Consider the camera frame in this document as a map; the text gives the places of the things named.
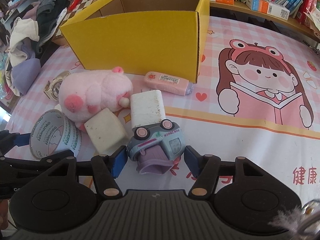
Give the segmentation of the pink eraser case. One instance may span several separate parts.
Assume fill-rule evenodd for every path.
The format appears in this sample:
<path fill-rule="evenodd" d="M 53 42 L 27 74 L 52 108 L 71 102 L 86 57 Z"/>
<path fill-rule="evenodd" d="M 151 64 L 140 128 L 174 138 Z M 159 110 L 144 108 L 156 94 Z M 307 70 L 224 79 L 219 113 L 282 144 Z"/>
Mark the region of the pink eraser case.
<path fill-rule="evenodd" d="M 168 93 L 186 96 L 193 92 L 194 84 L 187 79 L 159 72 L 148 72 L 144 76 L 147 87 Z"/>

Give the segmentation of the pile of clothes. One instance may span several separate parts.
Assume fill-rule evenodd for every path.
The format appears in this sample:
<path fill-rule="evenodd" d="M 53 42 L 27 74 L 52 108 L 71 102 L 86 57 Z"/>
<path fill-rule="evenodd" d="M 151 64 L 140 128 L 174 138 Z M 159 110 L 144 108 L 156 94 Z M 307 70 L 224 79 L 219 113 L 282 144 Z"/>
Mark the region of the pile of clothes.
<path fill-rule="evenodd" d="M 11 23 L 7 52 L 1 60 L 1 98 L 27 94 L 41 70 L 40 58 L 67 14 L 70 0 L 38 0 Z"/>

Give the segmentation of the purple grey toy truck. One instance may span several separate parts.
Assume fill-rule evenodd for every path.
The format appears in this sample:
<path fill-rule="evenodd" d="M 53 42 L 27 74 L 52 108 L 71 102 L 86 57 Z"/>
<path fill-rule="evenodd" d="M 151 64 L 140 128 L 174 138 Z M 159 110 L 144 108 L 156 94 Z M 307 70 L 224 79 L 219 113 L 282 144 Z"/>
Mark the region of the purple grey toy truck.
<path fill-rule="evenodd" d="M 137 163 L 139 174 L 165 174 L 180 162 L 185 147 L 180 126 L 164 119 L 134 128 L 127 151 L 128 157 Z"/>

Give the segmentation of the clear tape roll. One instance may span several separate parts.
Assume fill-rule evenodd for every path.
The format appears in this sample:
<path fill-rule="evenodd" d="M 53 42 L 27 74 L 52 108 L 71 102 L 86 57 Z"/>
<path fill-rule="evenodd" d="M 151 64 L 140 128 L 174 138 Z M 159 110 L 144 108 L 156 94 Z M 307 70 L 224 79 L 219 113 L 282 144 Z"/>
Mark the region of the clear tape roll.
<path fill-rule="evenodd" d="M 37 120 L 30 133 L 31 155 L 42 159 L 66 150 L 76 157 L 82 145 L 82 135 L 75 124 L 61 111 L 51 109 Z"/>

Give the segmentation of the pink plush pig toy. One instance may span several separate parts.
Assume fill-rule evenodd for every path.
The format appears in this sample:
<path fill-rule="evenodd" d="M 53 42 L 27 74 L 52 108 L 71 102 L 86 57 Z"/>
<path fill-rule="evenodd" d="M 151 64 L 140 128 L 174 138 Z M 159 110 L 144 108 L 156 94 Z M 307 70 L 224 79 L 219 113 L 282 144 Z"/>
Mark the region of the pink plush pig toy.
<path fill-rule="evenodd" d="M 103 109 L 116 112 L 128 108 L 132 94 L 133 84 L 123 68 L 85 70 L 63 80 L 59 104 L 62 113 L 85 132 L 85 123 Z"/>

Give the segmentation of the cream wrist watch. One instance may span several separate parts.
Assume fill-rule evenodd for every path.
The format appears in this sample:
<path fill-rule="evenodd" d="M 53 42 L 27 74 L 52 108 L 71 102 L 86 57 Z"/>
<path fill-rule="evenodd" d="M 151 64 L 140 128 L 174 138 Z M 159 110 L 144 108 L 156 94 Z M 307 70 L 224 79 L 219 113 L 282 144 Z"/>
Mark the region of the cream wrist watch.
<path fill-rule="evenodd" d="M 61 72 L 57 77 L 55 77 L 52 81 L 48 81 L 43 92 L 46 96 L 54 101 L 59 99 L 59 91 L 60 86 L 63 80 L 69 76 L 71 73 L 69 71 Z"/>

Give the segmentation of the white sponge block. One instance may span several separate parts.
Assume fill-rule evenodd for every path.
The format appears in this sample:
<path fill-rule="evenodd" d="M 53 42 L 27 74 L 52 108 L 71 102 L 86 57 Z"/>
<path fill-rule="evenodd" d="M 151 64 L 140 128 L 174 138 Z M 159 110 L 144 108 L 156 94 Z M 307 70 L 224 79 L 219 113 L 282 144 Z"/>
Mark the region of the white sponge block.
<path fill-rule="evenodd" d="M 90 118 L 84 127 L 99 155 L 112 155 L 129 142 L 124 126 L 108 108 Z"/>

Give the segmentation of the pink cartoon desk mat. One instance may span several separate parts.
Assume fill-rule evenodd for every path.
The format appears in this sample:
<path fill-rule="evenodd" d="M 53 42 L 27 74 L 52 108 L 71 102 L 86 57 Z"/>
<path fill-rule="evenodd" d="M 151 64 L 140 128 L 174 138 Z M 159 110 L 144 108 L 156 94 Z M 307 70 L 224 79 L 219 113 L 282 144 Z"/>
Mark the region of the pink cartoon desk mat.
<path fill-rule="evenodd" d="M 57 105 L 44 94 L 64 70 L 81 72 L 71 48 L 44 65 L 6 126 L 28 133 Z M 299 195 L 319 198 L 319 57 L 287 36 L 211 17 L 199 75 L 190 95 L 162 92 L 167 118 L 200 154 L 232 161 L 244 156 Z M 118 178 L 126 189 L 190 189 L 195 177 L 183 160 L 165 175 L 139 175 L 128 161 Z"/>

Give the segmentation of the yellow cardboard box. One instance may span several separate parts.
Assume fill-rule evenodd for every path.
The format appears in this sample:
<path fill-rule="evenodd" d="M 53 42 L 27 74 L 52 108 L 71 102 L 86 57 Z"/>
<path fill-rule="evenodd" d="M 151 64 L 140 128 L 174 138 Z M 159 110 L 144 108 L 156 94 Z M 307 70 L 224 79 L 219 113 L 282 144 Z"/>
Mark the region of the yellow cardboard box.
<path fill-rule="evenodd" d="M 89 70 L 122 67 L 197 82 L 209 25 L 209 0 L 97 0 L 61 26 Z"/>

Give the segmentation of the red dictionary book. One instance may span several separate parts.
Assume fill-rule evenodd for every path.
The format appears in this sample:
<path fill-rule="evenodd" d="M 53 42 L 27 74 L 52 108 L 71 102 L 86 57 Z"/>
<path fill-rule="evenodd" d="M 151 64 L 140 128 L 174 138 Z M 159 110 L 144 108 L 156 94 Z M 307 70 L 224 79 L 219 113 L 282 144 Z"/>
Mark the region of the red dictionary book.
<path fill-rule="evenodd" d="M 313 8 L 319 9 L 319 0 L 303 0 L 303 3 L 299 7 L 296 15 L 296 20 L 298 21 L 298 23 L 310 28 L 310 22 L 308 20 L 307 14 L 309 14 Z"/>

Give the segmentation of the white power adapter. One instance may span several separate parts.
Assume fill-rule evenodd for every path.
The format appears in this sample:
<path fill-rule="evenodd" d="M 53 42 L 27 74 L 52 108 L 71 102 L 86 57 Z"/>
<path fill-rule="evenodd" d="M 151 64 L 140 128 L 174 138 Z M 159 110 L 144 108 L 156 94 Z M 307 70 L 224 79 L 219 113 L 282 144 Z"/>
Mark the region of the white power adapter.
<path fill-rule="evenodd" d="M 131 127 L 151 125 L 166 118 L 160 90 L 150 90 L 131 95 Z"/>

